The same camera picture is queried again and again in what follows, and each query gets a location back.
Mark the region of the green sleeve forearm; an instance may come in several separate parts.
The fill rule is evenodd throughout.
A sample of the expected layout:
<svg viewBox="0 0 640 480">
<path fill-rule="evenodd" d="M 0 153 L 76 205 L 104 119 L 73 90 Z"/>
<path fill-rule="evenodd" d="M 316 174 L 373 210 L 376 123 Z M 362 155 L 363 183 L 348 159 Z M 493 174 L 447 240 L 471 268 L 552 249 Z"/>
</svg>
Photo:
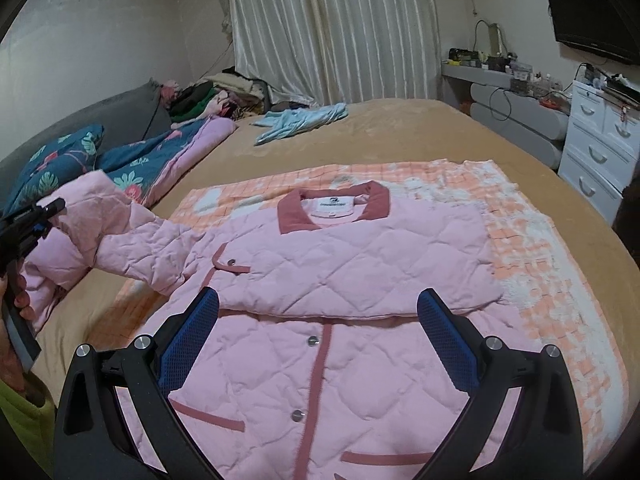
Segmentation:
<svg viewBox="0 0 640 480">
<path fill-rule="evenodd" d="M 1 411 L 38 466 L 53 476 L 55 404 L 46 385 L 34 374 L 25 377 L 25 392 L 1 383 Z"/>
</svg>

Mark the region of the person left hand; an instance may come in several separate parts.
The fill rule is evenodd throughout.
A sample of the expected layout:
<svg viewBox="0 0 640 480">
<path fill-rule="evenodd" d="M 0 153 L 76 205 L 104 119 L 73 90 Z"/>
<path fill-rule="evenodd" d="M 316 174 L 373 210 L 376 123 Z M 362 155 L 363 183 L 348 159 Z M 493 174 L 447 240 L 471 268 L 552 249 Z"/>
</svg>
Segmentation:
<svg viewBox="0 0 640 480">
<path fill-rule="evenodd" d="M 26 377 L 40 352 L 34 315 L 24 276 L 12 261 L 1 277 L 1 381 L 19 394 L 25 394 Z"/>
</svg>

